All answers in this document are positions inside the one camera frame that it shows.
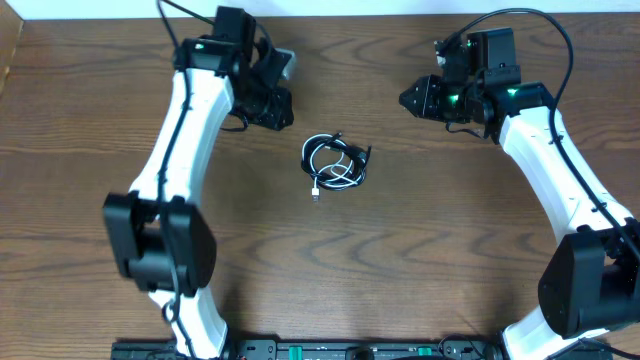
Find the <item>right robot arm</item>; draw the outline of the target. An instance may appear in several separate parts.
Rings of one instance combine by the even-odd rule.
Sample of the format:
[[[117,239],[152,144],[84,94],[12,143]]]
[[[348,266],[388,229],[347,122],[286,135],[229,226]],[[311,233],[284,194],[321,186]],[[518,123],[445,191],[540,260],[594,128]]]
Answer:
[[[442,75],[419,78],[400,104],[417,118],[482,125],[525,175],[557,242],[536,309],[502,332],[502,357],[550,359],[638,322],[639,222],[581,156],[546,87],[522,81],[512,30],[452,35],[435,51]]]

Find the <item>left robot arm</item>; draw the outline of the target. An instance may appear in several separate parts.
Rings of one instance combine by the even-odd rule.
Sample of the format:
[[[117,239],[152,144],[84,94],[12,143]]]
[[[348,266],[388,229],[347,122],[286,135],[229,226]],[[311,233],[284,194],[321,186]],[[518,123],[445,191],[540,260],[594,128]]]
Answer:
[[[170,104],[154,148],[103,217],[120,274],[158,305],[167,341],[120,340],[115,359],[234,359],[237,343],[211,290],[217,245],[200,212],[206,171],[228,116],[279,131],[294,121],[284,83],[295,54],[241,8],[221,6],[211,32],[175,40]]]

